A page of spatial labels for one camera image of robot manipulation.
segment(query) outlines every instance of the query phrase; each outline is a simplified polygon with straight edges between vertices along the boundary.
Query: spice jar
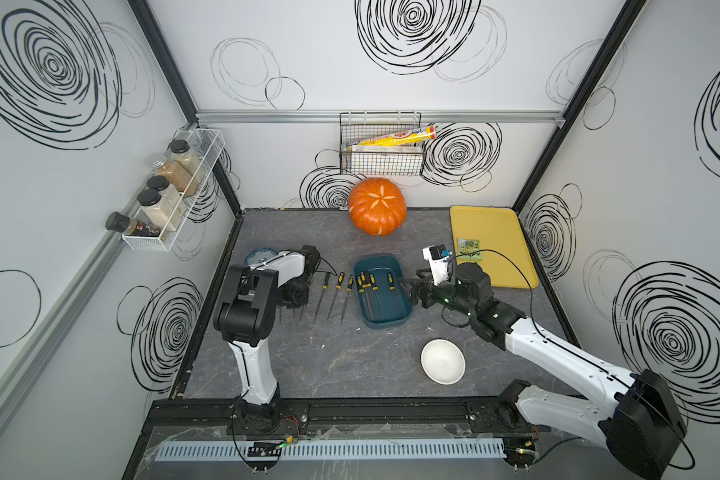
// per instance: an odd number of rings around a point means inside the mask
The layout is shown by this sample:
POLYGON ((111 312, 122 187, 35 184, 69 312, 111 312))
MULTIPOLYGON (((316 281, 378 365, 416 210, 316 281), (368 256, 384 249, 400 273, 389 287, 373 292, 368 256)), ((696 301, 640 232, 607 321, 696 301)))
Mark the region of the spice jar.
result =
POLYGON ((160 229, 152 225, 139 222, 127 215, 112 212, 106 219, 106 229, 131 236, 159 236, 160 229))
POLYGON ((192 176, 184 170, 179 162, 161 157, 152 166, 158 175, 167 178, 179 192, 184 192, 185 198, 192 197, 197 192, 197 187, 199 187, 197 181, 192 180, 192 176))
POLYGON ((165 230, 169 232, 178 230, 181 216, 171 216, 173 205, 167 199, 163 198, 159 191, 154 188, 147 188, 139 192, 136 200, 139 201, 142 211, 150 218, 154 225, 165 228, 165 230))
POLYGON ((176 191, 176 187, 173 187, 167 178, 163 177, 163 175, 155 175, 146 181, 146 187, 159 191, 163 198, 171 202, 173 206, 176 206, 176 213, 179 216, 184 216, 186 213, 186 205, 181 199, 179 192, 176 191))
POLYGON ((200 159, 186 140, 174 140, 168 144, 168 149, 171 151, 171 159, 179 162, 190 176, 200 168, 200 159))

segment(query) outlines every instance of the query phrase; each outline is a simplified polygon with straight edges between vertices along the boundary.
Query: table surface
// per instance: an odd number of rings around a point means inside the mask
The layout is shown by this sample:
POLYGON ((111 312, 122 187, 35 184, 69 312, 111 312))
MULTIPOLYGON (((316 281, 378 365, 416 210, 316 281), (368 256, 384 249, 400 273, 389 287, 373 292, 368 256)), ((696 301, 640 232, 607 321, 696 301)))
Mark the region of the table surface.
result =
MULTIPOLYGON (((447 210, 410 210, 403 225, 388 236, 369 236, 356 229, 341 211, 247 211, 240 236, 232 252, 233 264, 260 247, 275 250, 314 245, 336 271, 352 271, 366 256, 391 254, 402 266, 404 276, 414 276, 427 266, 422 248, 445 244, 452 247, 451 223, 447 210)), ((319 270, 326 270, 322 264, 319 270)), ((371 330, 360 317, 357 301, 348 305, 339 323, 346 293, 339 293, 327 318, 336 289, 329 288, 315 318, 323 274, 312 279, 309 303, 299 312, 279 308, 269 335, 272 371, 284 398, 397 397, 397 396, 495 396, 514 379, 524 379, 542 389, 571 394, 574 390, 540 367, 504 352, 478 338, 469 328, 455 328, 441 318, 442 308, 414 307, 402 326, 371 330), (450 340, 464 354, 464 377, 453 385, 439 385, 429 379, 420 363, 422 348, 432 339, 450 340)), ((335 285, 332 277, 329 285, 335 285)), ((558 336, 565 337, 557 315, 538 286, 533 292, 532 317, 558 336)), ((495 288, 496 298, 523 312, 529 312, 527 289, 495 288)), ((450 311, 444 312, 449 318, 450 311)), ((449 320, 464 321, 460 314, 449 320)), ((203 337, 184 398, 233 398, 241 393, 240 375, 232 351, 213 329, 203 337)))

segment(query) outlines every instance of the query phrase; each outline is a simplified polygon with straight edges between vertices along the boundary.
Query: white wall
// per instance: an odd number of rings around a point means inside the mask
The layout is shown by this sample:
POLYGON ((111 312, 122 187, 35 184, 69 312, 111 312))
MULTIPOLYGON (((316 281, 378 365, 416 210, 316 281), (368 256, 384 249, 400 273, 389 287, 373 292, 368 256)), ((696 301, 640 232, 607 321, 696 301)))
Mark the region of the white wall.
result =
POLYGON ((697 465, 664 478, 720 478, 720 0, 652 0, 626 43, 521 218, 582 346, 680 399, 697 465))
POLYGON ((1 378, 183 117, 124 0, 0 2, 0 32, 1 378))
MULTIPOLYGON (((0 56, 0 379, 184 124, 125 0, 61 3, 0 2, 26 67, 0 56)), ((213 179, 201 195, 171 253, 117 258, 0 437, 0 478, 122 475, 232 225, 213 179)))
POLYGON ((557 110, 624 2, 151 4, 200 109, 557 110))
MULTIPOLYGON (((401 187, 407 206, 511 206, 556 128, 554 124, 437 126, 443 127, 440 139, 426 142, 424 177, 391 177, 401 187)), ((346 206, 349 191, 362 178, 338 170, 338 124, 216 127, 227 140, 245 207, 346 206)))

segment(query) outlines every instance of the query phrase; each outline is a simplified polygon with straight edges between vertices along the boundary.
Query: pumpkin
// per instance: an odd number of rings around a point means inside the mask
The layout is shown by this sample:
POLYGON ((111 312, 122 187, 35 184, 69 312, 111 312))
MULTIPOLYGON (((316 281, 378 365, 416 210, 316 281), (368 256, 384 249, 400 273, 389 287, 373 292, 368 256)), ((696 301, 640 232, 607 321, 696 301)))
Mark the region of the pumpkin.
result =
POLYGON ((386 178, 367 178, 349 194, 349 217, 368 235, 390 235, 407 215, 400 189, 386 178))

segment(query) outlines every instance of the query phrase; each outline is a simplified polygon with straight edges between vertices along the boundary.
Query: blue tray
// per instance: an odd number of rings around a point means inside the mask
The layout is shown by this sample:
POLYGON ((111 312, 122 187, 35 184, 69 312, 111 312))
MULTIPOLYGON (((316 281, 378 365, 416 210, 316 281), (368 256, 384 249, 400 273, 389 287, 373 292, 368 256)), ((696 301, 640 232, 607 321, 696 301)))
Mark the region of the blue tray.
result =
POLYGON ((373 329, 385 329, 402 325, 408 320, 413 307, 405 297, 402 287, 400 287, 399 281, 403 277, 403 272, 400 263, 393 256, 369 256, 359 260, 353 268, 353 274, 355 275, 355 285, 357 285, 354 291, 360 303, 360 313, 365 325, 373 329), (360 288, 358 287, 360 272, 373 274, 378 287, 378 290, 375 291, 367 288, 363 293, 363 295, 370 293, 371 315, 366 310, 368 300, 364 302, 363 298, 360 297, 360 288), (387 274, 390 272, 392 272, 394 290, 389 289, 387 274))

